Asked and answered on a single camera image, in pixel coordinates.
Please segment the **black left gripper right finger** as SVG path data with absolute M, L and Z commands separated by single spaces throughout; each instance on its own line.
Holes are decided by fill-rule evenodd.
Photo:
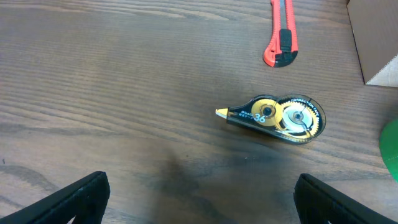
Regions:
M 310 174 L 301 174 L 294 188 L 301 224 L 397 224 Z

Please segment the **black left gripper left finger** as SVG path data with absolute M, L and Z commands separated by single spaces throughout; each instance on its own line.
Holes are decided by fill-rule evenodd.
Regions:
M 101 223 L 110 196 L 105 172 L 96 171 L 1 218 L 1 223 Z

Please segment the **black gold correction tape dispenser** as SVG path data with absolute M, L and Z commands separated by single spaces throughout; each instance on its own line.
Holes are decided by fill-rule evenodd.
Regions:
M 306 144 L 326 126 L 323 108 L 311 97 L 258 95 L 241 106 L 216 109 L 228 124 L 259 131 L 291 144 Z

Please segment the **green tape roll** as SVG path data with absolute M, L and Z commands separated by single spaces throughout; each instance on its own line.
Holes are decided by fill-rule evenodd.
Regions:
M 385 125 L 379 137 L 381 157 L 391 176 L 397 181 L 398 123 L 393 120 Z

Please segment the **red utility knife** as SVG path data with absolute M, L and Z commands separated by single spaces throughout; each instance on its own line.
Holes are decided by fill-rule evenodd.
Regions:
M 293 0 L 271 0 L 272 36 L 263 59 L 270 67 L 290 65 L 298 54 Z

